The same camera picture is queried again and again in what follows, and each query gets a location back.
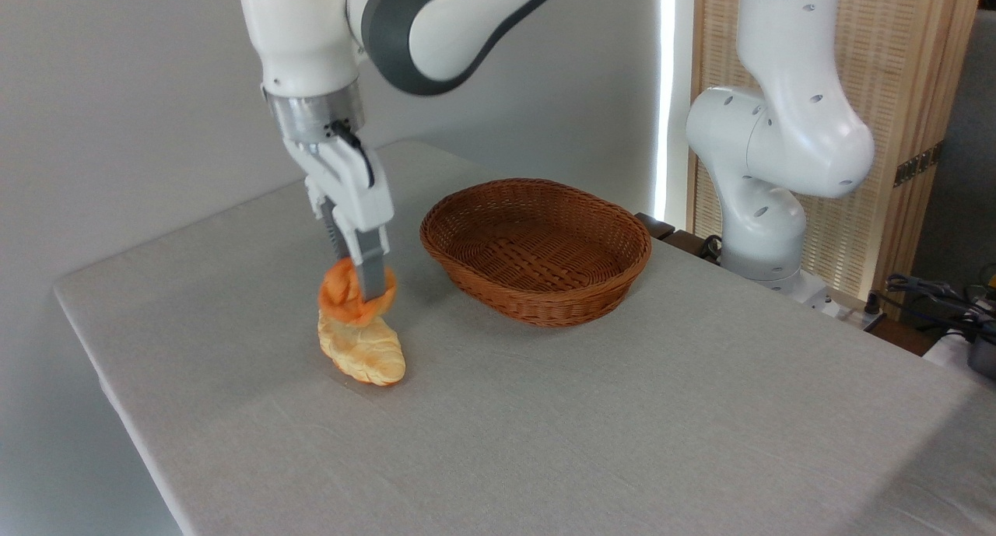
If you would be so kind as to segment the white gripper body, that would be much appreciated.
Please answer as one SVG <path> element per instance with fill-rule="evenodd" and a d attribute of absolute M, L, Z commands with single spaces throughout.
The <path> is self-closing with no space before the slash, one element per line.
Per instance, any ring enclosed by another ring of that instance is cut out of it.
<path fill-rule="evenodd" d="M 389 193 L 387 175 L 377 154 L 366 154 L 345 139 L 305 143 L 289 138 L 284 146 L 302 168 L 320 199 L 328 197 L 335 204 L 335 223 L 352 223 L 367 231 L 385 226 L 394 218 L 394 202 Z"/>

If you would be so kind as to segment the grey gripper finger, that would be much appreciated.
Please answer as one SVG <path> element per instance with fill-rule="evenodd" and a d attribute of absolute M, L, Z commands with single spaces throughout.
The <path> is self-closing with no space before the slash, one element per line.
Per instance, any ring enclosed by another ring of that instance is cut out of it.
<path fill-rule="evenodd" d="M 323 221 L 328 238 L 330 238 L 331 245 L 333 246 L 335 260 L 338 261 L 351 257 L 351 252 L 349 252 L 349 245 L 345 240 L 345 236 L 342 235 L 342 231 L 339 230 L 337 223 L 335 223 L 334 210 L 335 204 L 333 201 L 328 197 L 324 197 L 319 205 L 320 220 Z"/>
<path fill-rule="evenodd" d="M 387 228 L 381 226 L 363 231 L 344 221 L 342 241 L 345 243 L 346 257 L 352 261 L 353 270 L 358 277 L 363 302 L 383 296 L 387 292 Z"/>

